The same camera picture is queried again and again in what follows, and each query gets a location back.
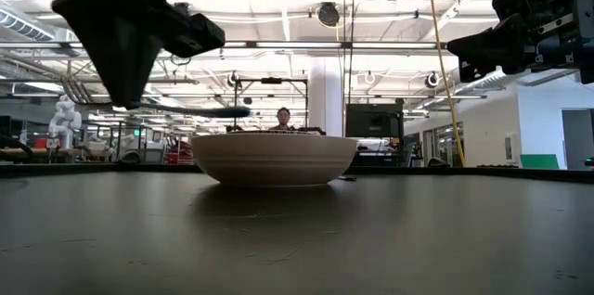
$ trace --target ceramic bowl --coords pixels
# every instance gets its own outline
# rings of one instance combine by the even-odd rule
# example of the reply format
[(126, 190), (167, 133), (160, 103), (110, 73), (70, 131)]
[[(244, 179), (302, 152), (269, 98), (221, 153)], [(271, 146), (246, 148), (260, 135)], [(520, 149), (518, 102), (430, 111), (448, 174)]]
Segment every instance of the ceramic bowl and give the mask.
[(324, 185), (348, 169), (356, 141), (296, 132), (237, 132), (192, 138), (200, 168), (233, 186)]

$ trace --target humanoid robot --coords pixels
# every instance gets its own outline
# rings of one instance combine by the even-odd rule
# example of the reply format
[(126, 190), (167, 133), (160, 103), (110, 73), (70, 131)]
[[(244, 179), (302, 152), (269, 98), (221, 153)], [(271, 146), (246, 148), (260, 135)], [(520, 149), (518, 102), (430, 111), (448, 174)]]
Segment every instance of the humanoid robot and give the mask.
[[(67, 97), (61, 96), (56, 103), (56, 113), (49, 122), (49, 137), (45, 147), (48, 149), (71, 148), (72, 136), (75, 129), (80, 129), (83, 123), (81, 113), (74, 110), (75, 104)], [(62, 144), (58, 137), (62, 135)]]

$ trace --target person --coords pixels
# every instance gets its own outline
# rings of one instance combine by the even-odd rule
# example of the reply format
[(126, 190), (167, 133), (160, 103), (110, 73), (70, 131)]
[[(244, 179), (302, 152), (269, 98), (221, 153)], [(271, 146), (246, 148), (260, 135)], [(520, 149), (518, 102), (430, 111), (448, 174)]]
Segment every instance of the person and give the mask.
[(269, 130), (294, 130), (289, 127), (289, 120), (291, 119), (291, 112), (287, 108), (281, 108), (277, 111), (278, 125)]

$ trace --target white column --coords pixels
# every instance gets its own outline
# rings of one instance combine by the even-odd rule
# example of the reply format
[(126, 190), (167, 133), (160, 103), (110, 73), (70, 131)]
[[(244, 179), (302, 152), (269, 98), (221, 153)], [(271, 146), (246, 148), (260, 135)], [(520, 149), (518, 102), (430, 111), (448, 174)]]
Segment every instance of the white column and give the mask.
[(342, 72), (337, 58), (314, 58), (309, 71), (309, 126), (342, 136)]

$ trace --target dark table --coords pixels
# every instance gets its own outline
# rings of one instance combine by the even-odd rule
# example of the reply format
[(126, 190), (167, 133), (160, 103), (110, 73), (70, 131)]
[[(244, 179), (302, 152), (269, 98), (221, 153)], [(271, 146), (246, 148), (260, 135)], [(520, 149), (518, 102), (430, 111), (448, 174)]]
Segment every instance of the dark table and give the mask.
[(0, 179), (0, 294), (594, 294), (594, 186), (378, 175)]

